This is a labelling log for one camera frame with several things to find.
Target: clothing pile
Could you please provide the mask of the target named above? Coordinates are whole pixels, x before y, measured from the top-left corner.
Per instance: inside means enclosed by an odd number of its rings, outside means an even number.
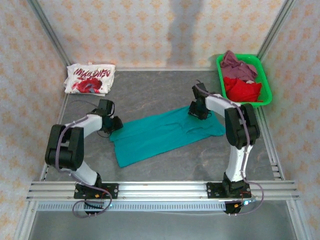
[[[239,61],[230,50],[225,53],[220,66],[228,99],[234,102],[259,102],[262,84],[255,82],[258,76],[255,66]]]
[[[64,81],[67,94],[95,94],[104,96],[114,83],[116,66],[112,64],[73,64],[67,66]]]

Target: green plastic basket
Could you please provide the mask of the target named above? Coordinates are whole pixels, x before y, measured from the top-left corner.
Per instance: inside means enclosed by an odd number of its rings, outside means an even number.
[[[244,61],[247,64],[252,64],[253,66],[255,66],[258,76],[255,79],[256,83],[262,83],[262,88],[261,88],[261,92],[260,92],[260,96],[258,97],[258,101],[261,102],[241,102],[242,104],[246,104],[249,103],[251,104],[254,108],[258,108],[260,106],[265,106],[268,105],[269,103],[271,103],[272,101],[272,93],[267,81],[267,77],[265,74],[265,71],[262,67],[261,61],[259,60],[259,58],[257,58],[254,55],[251,54],[235,54],[235,56],[238,58],[238,60],[240,61]],[[224,84],[224,78],[222,76],[222,72],[221,72],[221,67],[220,67],[220,63],[222,62],[222,59],[224,58],[224,54],[218,56],[218,58],[216,59],[216,65],[218,68],[218,73],[219,73],[219,78],[220,78],[220,83],[221,83],[221,88],[222,88],[222,95],[223,97],[225,97],[226,99],[227,94],[226,94],[226,89],[225,89],[225,84]]]

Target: teal shirt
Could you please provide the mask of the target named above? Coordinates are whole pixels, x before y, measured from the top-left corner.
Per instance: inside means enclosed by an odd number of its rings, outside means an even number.
[[[199,120],[188,111],[186,106],[124,123],[123,128],[109,138],[114,142],[119,166],[123,168],[210,136],[225,134],[225,127],[214,113],[206,120]]]

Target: red cloth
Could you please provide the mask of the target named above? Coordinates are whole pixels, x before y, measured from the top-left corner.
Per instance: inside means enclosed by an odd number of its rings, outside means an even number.
[[[239,78],[223,78],[228,99],[234,102],[258,102],[262,88],[261,83],[245,83]]]

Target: purple cable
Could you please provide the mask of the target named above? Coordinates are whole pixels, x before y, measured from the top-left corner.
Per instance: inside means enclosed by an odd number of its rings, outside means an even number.
[[[258,208],[261,207],[262,203],[264,202],[264,198],[265,198],[265,191],[263,189],[263,187],[257,183],[257,182],[253,182],[253,181],[247,181],[245,176],[244,176],[244,169],[245,169],[245,161],[246,161],[246,158],[247,158],[247,155],[248,155],[248,148],[250,146],[250,136],[249,136],[249,132],[248,132],[248,128],[247,128],[247,125],[246,125],[246,122],[245,122],[245,117],[240,109],[240,107],[235,104],[234,102],[224,98],[224,97],[220,97],[220,96],[217,96],[217,95],[214,95],[214,94],[211,94],[210,92],[207,92],[207,91],[204,91],[202,90],[200,87],[198,87],[197,85],[194,85],[200,92],[204,93],[204,94],[207,94],[208,96],[211,96],[211,97],[214,97],[216,99],[221,99],[229,104],[231,104],[232,106],[236,107],[236,109],[238,110],[239,114],[240,114],[240,118],[242,120],[242,123],[243,123],[243,128],[244,128],[244,132],[245,132],[245,137],[246,137],[246,146],[245,146],[245,151],[244,151],[244,155],[243,155],[243,160],[242,160],[242,165],[241,165],[241,170],[240,170],[240,173],[241,173],[241,177],[243,179],[243,181],[247,184],[254,184],[256,186],[258,186],[260,189],[261,189],[261,201],[259,203],[259,205],[257,207],[255,207],[254,209],[250,210],[250,211],[247,211],[247,212],[243,212],[243,213],[238,213],[238,214],[235,214],[235,215],[245,215],[245,214],[250,214],[250,213],[253,213],[255,210],[257,210]]]
[[[108,192],[107,190],[105,190],[105,189],[103,189],[103,188],[95,187],[95,186],[91,186],[91,185],[89,185],[89,184],[86,184],[86,183],[82,182],[81,179],[77,178],[77,177],[74,176],[72,173],[70,173],[68,170],[61,170],[61,169],[59,168],[60,148],[61,148],[62,139],[63,139],[66,131],[67,131],[69,128],[71,128],[72,126],[74,126],[74,125],[76,125],[76,124],[79,124],[79,123],[82,123],[83,121],[85,121],[85,120],[87,120],[87,119],[88,119],[88,116],[85,116],[85,117],[83,117],[83,118],[81,118],[81,119],[79,119],[79,120],[77,120],[77,121],[74,121],[73,123],[69,124],[68,126],[66,126],[66,127],[62,130],[62,132],[61,132],[61,134],[60,134],[60,137],[59,137],[59,140],[58,140],[58,143],[57,143],[57,146],[56,146],[55,168],[58,170],[59,173],[68,173],[68,174],[70,174],[70,176],[71,176],[75,181],[79,182],[81,185],[84,185],[84,186],[86,186],[86,187],[88,187],[88,188],[91,188],[91,189],[95,189],[95,190],[104,192],[104,193],[106,193],[106,194],[109,195],[109,197],[110,197],[109,204],[108,204],[103,210],[101,210],[100,212],[94,214],[95,216],[98,216],[98,215],[100,215],[100,214],[103,214],[103,213],[110,207],[111,202],[112,202],[112,195],[110,194],[110,192]],[[76,211],[75,211],[75,207],[76,207],[76,205],[79,204],[79,203],[91,203],[91,204],[96,204],[96,203],[98,203],[98,202],[97,202],[97,201],[92,201],[92,200],[79,200],[79,201],[77,201],[77,202],[73,205],[73,207],[72,207],[72,213],[73,213],[73,215],[76,216],[77,218],[85,219],[85,218],[90,218],[90,217],[91,217],[91,214],[90,214],[90,213],[89,213],[89,215],[79,215],[79,214],[77,214]]]

